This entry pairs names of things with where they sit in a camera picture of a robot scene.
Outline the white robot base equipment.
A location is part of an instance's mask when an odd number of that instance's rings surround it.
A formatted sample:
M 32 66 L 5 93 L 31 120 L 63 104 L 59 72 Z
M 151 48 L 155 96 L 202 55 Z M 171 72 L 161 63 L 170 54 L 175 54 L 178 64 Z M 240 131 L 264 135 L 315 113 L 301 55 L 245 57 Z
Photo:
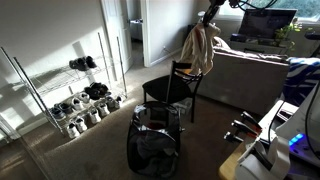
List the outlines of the white robot base equipment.
M 236 180 L 319 180 L 301 170 L 292 170 L 289 155 L 319 165 L 319 84 L 289 120 L 275 130 L 265 149 L 262 138 L 248 141 L 237 159 Z

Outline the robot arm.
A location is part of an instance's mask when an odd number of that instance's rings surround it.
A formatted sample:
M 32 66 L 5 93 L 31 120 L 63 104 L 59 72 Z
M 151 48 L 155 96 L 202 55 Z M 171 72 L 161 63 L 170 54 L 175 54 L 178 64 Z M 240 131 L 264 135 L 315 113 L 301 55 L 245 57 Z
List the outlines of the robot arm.
M 226 0 L 209 0 L 210 6 L 205 11 L 205 14 L 202 18 L 202 24 L 207 27 L 210 23 L 210 21 L 214 18 L 217 11 L 220 9 L 220 7 L 225 3 Z M 231 8 L 240 8 L 241 10 L 244 10 L 244 6 L 248 6 L 253 8 L 254 10 L 262 11 L 266 8 L 270 8 L 273 6 L 278 0 L 270 0 L 265 6 L 258 7 L 255 5 L 252 5 L 249 3 L 249 0 L 228 0 L 229 6 Z

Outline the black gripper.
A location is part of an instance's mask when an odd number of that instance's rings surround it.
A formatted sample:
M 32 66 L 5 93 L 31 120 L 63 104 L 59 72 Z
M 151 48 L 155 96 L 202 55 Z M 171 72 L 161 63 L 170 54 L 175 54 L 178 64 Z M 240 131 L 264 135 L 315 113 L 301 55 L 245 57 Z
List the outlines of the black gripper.
M 219 8 L 225 3 L 226 0 L 209 0 L 210 6 L 203 16 L 202 24 L 208 26 L 213 19 Z

